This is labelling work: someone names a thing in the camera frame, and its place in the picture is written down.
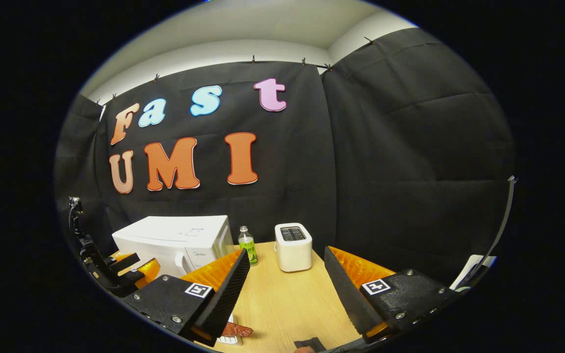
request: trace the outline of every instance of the white microwave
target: white microwave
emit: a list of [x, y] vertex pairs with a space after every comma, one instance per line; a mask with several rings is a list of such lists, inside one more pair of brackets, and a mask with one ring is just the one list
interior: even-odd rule
[[136, 252], [140, 261], [152, 257], [161, 266], [160, 274], [182, 277], [233, 251], [228, 216], [157, 217], [150, 216], [112, 234], [121, 254]]

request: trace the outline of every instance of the plastic bottle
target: plastic bottle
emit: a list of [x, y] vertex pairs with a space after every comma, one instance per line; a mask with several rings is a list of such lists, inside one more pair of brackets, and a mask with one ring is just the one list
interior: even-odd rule
[[250, 260], [250, 265], [254, 265], [257, 262], [256, 259], [256, 248], [254, 246], [254, 238], [250, 233], [247, 232], [247, 226], [241, 226], [239, 228], [239, 247], [247, 251], [248, 259]]

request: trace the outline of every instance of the orange letter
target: orange letter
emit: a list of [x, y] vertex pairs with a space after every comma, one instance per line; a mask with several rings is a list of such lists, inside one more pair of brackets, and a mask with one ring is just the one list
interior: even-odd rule
[[115, 185], [115, 188], [121, 194], [129, 194], [132, 191], [132, 156], [134, 156], [132, 151], [123, 152], [124, 164], [126, 165], [125, 183], [121, 183], [121, 176], [119, 176], [119, 155], [115, 154], [108, 159], [110, 173], [112, 174], [112, 185]]
[[224, 139], [231, 146], [231, 174], [228, 183], [233, 185], [251, 184], [258, 180], [252, 170], [252, 148], [256, 135], [249, 132], [229, 134]]
[[145, 146], [144, 151], [148, 155], [150, 167], [148, 190], [159, 191], [163, 189], [163, 183], [158, 179], [159, 174], [167, 188], [171, 188], [175, 174], [178, 174], [176, 188], [193, 189], [199, 187], [200, 181], [195, 177], [193, 170], [193, 148], [197, 143], [197, 139], [194, 138], [179, 139], [173, 147], [171, 158], [167, 158], [167, 154], [158, 142]]
[[126, 132], [124, 129], [130, 127], [130, 123], [132, 123], [132, 115], [139, 111], [139, 103], [135, 103], [132, 107], [127, 108], [123, 112], [117, 114], [115, 119], [117, 119], [117, 124], [115, 125], [115, 134], [112, 136], [112, 140], [110, 140], [110, 144], [114, 145], [117, 142], [124, 139], [126, 136]]

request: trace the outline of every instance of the white toaster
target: white toaster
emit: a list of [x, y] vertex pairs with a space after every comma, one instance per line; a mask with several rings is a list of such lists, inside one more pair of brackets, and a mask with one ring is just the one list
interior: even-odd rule
[[285, 272], [311, 268], [313, 239], [307, 229], [300, 223], [285, 223], [275, 226], [274, 231], [278, 267]]

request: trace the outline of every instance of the red food item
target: red food item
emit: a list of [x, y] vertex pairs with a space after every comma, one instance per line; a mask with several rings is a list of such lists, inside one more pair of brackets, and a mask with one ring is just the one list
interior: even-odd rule
[[224, 331], [222, 332], [222, 336], [224, 337], [233, 337], [233, 336], [241, 336], [241, 337], [249, 337], [253, 332], [253, 329], [245, 326], [240, 326], [234, 324], [232, 322], [227, 322]]

